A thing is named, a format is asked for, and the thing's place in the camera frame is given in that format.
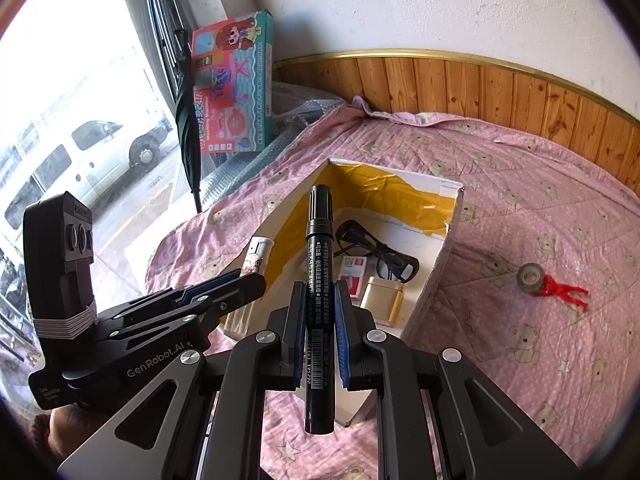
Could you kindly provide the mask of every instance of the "cartoon girl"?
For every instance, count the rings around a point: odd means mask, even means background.
[[[242,22],[229,23],[216,34],[216,47],[222,50],[247,50],[254,46],[255,37],[262,33],[262,27],[255,26],[254,18]]]

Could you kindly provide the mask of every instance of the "red and white package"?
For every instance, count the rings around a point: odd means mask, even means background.
[[[338,279],[347,282],[349,296],[352,300],[357,300],[360,297],[366,267],[366,256],[344,256],[342,258]]]

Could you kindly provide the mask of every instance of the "car wheel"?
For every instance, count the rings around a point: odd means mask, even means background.
[[[146,170],[155,167],[160,160],[160,147],[149,140],[141,142],[133,151],[131,162]]]

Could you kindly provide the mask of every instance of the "pavement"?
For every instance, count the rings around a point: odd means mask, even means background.
[[[91,276],[98,311],[146,294],[146,265],[156,247],[195,215],[187,190],[175,196],[181,165],[179,147],[169,146],[155,168],[148,173],[132,168],[92,206],[96,257]]]

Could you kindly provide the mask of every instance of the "wooden wainscoting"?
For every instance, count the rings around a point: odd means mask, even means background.
[[[570,81],[481,56],[357,51],[281,61],[274,79],[325,90],[374,110],[448,112],[551,139],[640,192],[640,121]]]

